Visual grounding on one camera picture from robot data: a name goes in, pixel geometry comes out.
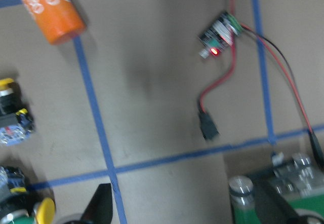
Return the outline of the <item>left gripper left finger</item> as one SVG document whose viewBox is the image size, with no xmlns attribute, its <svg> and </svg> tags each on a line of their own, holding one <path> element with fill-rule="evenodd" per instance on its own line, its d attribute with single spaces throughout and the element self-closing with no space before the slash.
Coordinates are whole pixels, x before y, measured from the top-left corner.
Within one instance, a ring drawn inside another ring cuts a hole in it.
<svg viewBox="0 0 324 224">
<path fill-rule="evenodd" d="M 110 183 L 99 184 L 81 216 L 83 223 L 111 223 L 113 218 Z"/>
</svg>

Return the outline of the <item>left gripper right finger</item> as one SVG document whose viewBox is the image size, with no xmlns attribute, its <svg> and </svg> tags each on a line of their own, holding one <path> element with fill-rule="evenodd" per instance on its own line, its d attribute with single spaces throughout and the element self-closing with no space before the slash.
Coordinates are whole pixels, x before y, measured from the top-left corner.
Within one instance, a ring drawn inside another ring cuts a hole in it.
<svg viewBox="0 0 324 224">
<path fill-rule="evenodd" d="M 264 180 L 255 182 L 255 212 L 260 223 L 308 223 Z"/>
</svg>

